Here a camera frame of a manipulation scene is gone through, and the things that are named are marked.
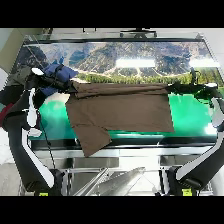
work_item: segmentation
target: yellow label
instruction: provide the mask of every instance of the yellow label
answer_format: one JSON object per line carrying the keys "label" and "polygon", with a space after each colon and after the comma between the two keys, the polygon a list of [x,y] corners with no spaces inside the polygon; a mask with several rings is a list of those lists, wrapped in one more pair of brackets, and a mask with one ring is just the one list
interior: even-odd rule
{"label": "yellow label", "polygon": [[192,196],[191,189],[182,189],[182,191],[183,191],[183,196]]}
{"label": "yellow label", "polygon": [[48,193],[40,193],[39,196],[48,196]]}

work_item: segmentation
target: turquoise water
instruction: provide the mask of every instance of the turquoise water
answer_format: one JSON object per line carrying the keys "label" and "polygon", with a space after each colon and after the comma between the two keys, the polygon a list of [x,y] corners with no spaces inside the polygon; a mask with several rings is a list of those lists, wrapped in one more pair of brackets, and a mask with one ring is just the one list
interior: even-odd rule
{"label": "turquoise water", "polygon": [[[169,95],[172,120],[175,132],[128,132],[109,131],[114,138],[149,138],[155,135],[164,137],[196,137],[214,136],[215,129],[211,125],[209,106],[198,102],[192,95]],[[66,107],[63,102],[52,101],[40,108],[42,123],[49,140],[74,139],[76,134],[70,127]],[[42,134],[35,140],[44,140]]]}

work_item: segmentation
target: red cloth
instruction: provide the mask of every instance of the red cloth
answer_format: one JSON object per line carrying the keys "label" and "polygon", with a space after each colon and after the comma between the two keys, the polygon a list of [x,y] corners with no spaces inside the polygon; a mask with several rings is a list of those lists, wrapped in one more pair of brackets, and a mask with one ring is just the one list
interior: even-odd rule
{"label": "red cloth", "polygon": [[10,103],[6,107],[3,108],[2,112],[0,113],[0,127],[2,127],[2,122],[5,118],[5,115],[7,114],[8,110],[13,106],[14,104]]}

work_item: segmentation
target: brown t-shirt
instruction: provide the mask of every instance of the brown t-shirt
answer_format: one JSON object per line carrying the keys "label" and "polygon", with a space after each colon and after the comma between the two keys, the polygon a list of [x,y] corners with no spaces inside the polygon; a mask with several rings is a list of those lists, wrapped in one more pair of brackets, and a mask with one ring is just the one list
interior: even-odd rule
{"label": "brown t-shirt", "polygon": [[85,156],[111,142],[108,130],[173,132],[166,84],[80,84],[66,103]]}

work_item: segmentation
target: dark blue fabric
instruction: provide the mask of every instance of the dark blue fabric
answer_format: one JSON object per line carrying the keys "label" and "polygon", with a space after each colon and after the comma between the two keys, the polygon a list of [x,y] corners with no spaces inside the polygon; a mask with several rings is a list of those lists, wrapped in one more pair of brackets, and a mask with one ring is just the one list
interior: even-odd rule
{"label": "dark blue fabric", "polygon": [[[59,64],[51,64],[48,65],[43,72],[47,75],[47,76],[51,76],[54,72],[55,69],[59,66]],[[78,74],[78,71],[74,71],[69,67],[63,66],[61,70],[59,70],[57,72],[57,78],[58,80],[62,81],[62,82],[67,82],[69,79],[75,77]],[[54,94],[55,92],[57,92],[58,90],[52,87],[47,87],[47,88],[41,88],[41,91],[44,93],[45,96],[50,96],[52,94]]]}

